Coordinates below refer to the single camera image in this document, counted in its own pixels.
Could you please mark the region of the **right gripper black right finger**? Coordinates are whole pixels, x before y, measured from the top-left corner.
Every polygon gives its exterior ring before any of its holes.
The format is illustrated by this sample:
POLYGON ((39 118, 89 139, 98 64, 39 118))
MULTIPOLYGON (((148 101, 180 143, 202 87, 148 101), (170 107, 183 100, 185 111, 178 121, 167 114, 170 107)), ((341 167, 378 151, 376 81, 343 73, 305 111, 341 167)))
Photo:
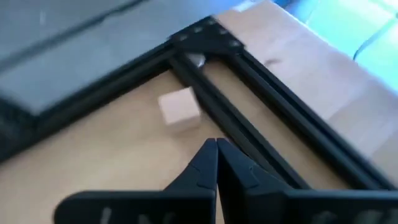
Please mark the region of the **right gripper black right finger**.
POLYGON ((226 224, 398 224, 398 192, 299 190, 223 138, 218 187, 226 224))

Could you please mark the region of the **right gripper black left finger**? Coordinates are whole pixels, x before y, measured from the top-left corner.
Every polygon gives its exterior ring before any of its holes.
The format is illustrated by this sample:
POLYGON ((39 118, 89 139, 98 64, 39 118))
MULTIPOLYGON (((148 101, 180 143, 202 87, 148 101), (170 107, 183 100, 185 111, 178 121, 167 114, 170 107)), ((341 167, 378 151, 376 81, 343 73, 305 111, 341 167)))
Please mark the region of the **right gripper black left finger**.
POLYGON ((214 224, 218 146, 207 139, 163 190, 82 191, 55 208, 54 224, 214 224))

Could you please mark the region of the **natural wooden cube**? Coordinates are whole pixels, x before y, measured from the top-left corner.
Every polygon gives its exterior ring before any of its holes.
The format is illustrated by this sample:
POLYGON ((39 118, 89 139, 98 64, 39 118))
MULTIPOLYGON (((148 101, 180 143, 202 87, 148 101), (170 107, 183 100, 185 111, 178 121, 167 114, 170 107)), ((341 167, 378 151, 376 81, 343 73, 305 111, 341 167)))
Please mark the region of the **natural wooden cube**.
POLYGON ((158 104, 166 127, 173 132, 182 132, 201 123, 201 109, 192 87, 161 95, 158 104))

